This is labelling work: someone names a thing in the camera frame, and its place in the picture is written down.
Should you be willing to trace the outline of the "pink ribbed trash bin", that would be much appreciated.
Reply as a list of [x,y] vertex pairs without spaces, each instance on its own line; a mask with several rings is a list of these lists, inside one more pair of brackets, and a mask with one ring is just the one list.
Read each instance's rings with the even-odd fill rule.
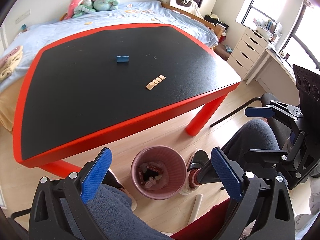
[[187,177],[182,156],[168,146],[141,150],[131,164],[131,179],[145,197],[164,200],[178,194]]

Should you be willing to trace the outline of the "black office chair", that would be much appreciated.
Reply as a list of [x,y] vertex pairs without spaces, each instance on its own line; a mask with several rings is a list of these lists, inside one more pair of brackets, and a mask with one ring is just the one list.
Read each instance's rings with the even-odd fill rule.
[[265,118],[280,148],[283,148],[286,143],[293,145],[296,142],[299,133],[297,125],[300,118],[303,117],[300,107],[280,102],[270,93],[248,100],[211,124],[210,127],[214,127],[242,110],[245,111],[247,117]]

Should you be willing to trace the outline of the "white drawer cabinet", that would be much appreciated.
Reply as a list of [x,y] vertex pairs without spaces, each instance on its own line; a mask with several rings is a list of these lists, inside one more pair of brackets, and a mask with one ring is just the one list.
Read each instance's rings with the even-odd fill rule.
[[269,42],[261,34],[246,27],[245,32],[229,56],[227,63],[237,72],[242,80],[246,80],[268,44]]

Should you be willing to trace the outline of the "notched wooden block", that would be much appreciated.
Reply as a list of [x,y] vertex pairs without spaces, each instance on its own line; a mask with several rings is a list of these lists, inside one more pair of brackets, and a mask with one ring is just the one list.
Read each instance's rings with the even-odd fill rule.
[[158,77],[156,77],[155,79],[153,79],[151,82],[149,82],[146,85],[146,89],[152,90],[153,87],[155,87],[156,85],[158,85],[159,83],[161,83],[165,79],[166,79],[166,77],[164,75],[159,75]]

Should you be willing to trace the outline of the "red table with black top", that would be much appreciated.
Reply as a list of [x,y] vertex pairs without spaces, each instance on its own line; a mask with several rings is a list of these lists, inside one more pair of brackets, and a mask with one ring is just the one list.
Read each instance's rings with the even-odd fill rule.
[[[129,55],[127,63],[116,57]],[[161,83],[146,89],[159,75]],[[83,31],[43,47],[16,106],[17,163],[60,177],[66,159],[128,137],[195,108],[195,136],[241,82],[214,51],[169,24],[120,24]]]

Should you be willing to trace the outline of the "white handbag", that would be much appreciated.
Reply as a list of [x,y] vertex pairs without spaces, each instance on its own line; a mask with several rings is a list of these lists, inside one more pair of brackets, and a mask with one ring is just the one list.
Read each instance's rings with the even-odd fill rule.
[[197,4],[190,0],[170,0],[170,5],[176,8],[194,8]]

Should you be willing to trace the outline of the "beige folded towel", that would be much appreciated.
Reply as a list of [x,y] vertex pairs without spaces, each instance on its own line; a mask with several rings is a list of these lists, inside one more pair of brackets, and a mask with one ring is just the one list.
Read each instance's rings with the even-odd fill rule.
[[23,46],[17,46],[7,55],[1,58],[1,77],[3,81],[8,78],[20,63],[23,56]]

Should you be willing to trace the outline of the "small blue plastic block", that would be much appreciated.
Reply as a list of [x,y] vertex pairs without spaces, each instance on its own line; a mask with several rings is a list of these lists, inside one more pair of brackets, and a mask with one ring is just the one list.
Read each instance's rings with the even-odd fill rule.
[[129,62],[130,57],[129,55],[119,55],[116,57],[117,63],[127,63]]

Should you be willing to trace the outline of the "bed with light blue sheet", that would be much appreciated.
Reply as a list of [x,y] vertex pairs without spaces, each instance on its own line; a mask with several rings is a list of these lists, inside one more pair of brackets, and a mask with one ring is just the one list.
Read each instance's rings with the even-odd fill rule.
[[162,6],[159,1],[132,2],[117,10],[84,14],[69,20],[48,22],[29,27],[17,35],[1,58],[17,46],[23,46],[23,56],[13,73],[1,81],[1,125],[12,131],[21,85],[33,59],[45,46],[82,31],[129,23],[163,23],[175,25],[197,38],[209,48],[218,44],[217,35],[205,24]]

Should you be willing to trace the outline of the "striped green plush toy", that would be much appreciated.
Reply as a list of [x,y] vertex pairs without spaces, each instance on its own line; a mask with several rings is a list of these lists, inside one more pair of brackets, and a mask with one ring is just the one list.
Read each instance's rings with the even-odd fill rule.
[[92,0],[86,0],[84,1],[84,3],[74,8],[73,18],[80,17],[84,14],[91,14],[94,12],[96,12],[96,10],[93,8]]

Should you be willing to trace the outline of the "pink plush toy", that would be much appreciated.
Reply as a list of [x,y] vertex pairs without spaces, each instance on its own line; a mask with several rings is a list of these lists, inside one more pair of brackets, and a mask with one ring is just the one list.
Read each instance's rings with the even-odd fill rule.
[[67,20],[69,18],[72,18],[72,16],[74,15],[74,9],[79,6],[81,3],[83,2],[83,0],[71,0],[69,6],[68,6],[68,10],[65,13],[65,15],[62,17],[62,20]]

